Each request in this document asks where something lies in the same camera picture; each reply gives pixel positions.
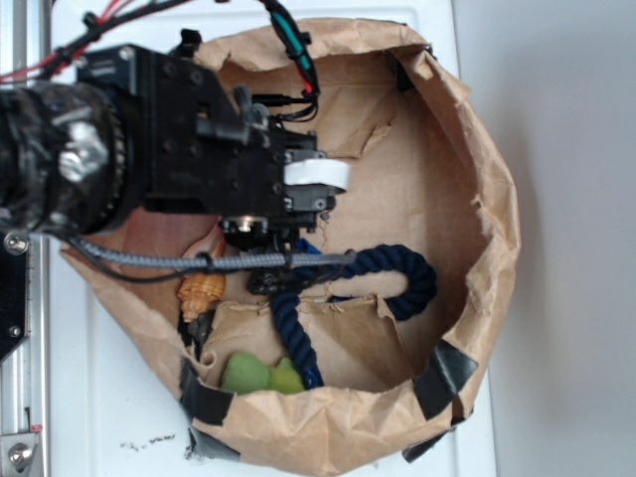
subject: gray cable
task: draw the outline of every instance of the gray cable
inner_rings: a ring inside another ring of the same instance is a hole
[[[165,257],[139,255],[134,253],[124,253],[111,250],[103,246],[95,245],[83,238],[74,238],[76,245],[82,247],[91,255],[106,261],[119,263],[128,266],[139,266],[144,268],[208,268],[208,260],[204,257],[195,256]],[[293,253],[287,257],[283,253],[262,253],[245,256],[226,256],[212,259],[211,271],[236,271],[254,268],[275,268],[286,266],[290,260],[290,265],[295,266],[320,266],[320,265],[347,265],[356,259],[354,252],[339,254],[313,254],[313,253]]]

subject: metal frame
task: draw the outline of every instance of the metal frame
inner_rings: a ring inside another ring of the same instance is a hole
[[[52,4],[0,0],[0,71],[36,63],[50,50]],[[0,468],[2,476],[48,477],[48,241],[31,238],[27,254],[27,339],[0,366]]]

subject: brown paper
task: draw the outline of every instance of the brown paper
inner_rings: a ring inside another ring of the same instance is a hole
[[[384,302],[374,297],[400,292],[404,280],[394,273],[308,290],[301,322],[331,386],[291,397],[274,392],[236,397],[223,425],[198,420],[193,425],[245,462],[336,475],[439,435],[453,417],[471,413],[513,290],[520,230],[513,180],[468,102],[468,88],[425,50],[424,39],[404,25],[367,20],[308,20],[300,28],[311,33],[322,94],[317,118],[294,127],[316,130],[328,156],[353,166],[350,191],[339,196],[329,221],[308,238],[323,252],[402,243],[435,268],[438,294],[423,314],[394,323]],[[197,61],[218,71],[228,90],[238,83],[252,93],[297,95],[301,89],[293,64],[268,28],[203,45]],[[398,63],[414,88],[397,89]],[[174,255],[211,223],[138,212],[96,241]],[[69,260],[179,398],[181,360],[191,358],[175,330],[178,282],[124,285],[72,256]],[[193,363],[211,385],[218,383],[232,350],[252,348],[269,364],[283,353],[263,307],[266,299],[244,292],[244,275],[231,279],[226,298],[240,304],[222,305],[205,364]],[[331,293],[368,298],[340,308],[313,302]],[[342,310],[356,321],[335,320]],[[361,327],[377,348],[388,347],[389,366],[355,336],[348,339],[347,333]],[[442,337],[479,368],[453,404],[426,420],[411,378],[423,372]]]

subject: blue object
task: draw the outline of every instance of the blue object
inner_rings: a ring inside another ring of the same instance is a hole
[[[299,246],[306,251],[311,248],[317,250],[307,241],[303,244],[300,243]],[[404,245],[380,245],[376,248],[360,251],[356,261],[342,267],[342,269],[333,265],[322,269],[316,267],[295,268],[291,281],[294,283],[314,278],[316,283],[322,283],[338,278],[349,279],[370,272],[392,270],[406,275],[408,287],[402,295],[387,299],[387,305],[397,320],[407,320],[424,311],[428,302],[433,299],[437,293],[435,287],[437,276],[421,254]],[[285,291],[272,296],[271,309],[282,344],[287,348],[296,370],[302,377],[305,388],[311,390],[324,384],[311,340],[298,322],[296,307],[299,303],[299,293]]]

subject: gray wall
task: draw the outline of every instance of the gray wall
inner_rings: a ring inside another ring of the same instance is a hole
[[[636,2],[454,0],[524,249],[491,381],[500,477],[636,475]]]

